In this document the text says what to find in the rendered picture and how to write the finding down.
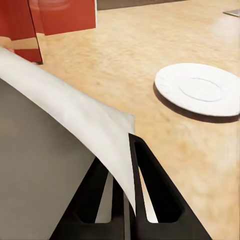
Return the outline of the saucer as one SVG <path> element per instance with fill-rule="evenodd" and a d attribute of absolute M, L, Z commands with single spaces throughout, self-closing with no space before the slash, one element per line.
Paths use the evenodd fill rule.
<path fill-rule="evenodd" d="M 154 81 L 166 99 L 193 113 L 240 115 L 240 77 L 224 69 L 192 62 L 171 64 L 160 69 Z"/>

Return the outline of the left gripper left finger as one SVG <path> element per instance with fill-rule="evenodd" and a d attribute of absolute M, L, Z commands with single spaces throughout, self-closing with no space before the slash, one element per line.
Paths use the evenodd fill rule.
<path fill-rule="evenodd" d="M 124 190 L 115 178 L 111 221 L 96 223 L 108 173 L 95 157 L 49 240 L 125 240 Z"/>

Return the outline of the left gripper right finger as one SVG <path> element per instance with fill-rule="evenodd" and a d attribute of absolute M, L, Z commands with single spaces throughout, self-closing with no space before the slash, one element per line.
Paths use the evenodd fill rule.
<path fill-rule="evenodd" d="M 129 202 L 130 240 L 213 240 L 147 143 L 129 133 L 135 213 Z M 158 223 L 147 219 L 141 170 Z"/>

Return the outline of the paper coffee filter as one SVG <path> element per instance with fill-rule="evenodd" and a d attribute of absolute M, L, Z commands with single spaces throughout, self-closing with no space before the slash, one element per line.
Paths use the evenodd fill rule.
<path fill-rule="evenodd" d="M 95 158 L 108 169 L 96 223 L 123 189 L 136 213 L 135 115 L 105 104 L 0 45 L 0 240 L 50 240 Z"/>

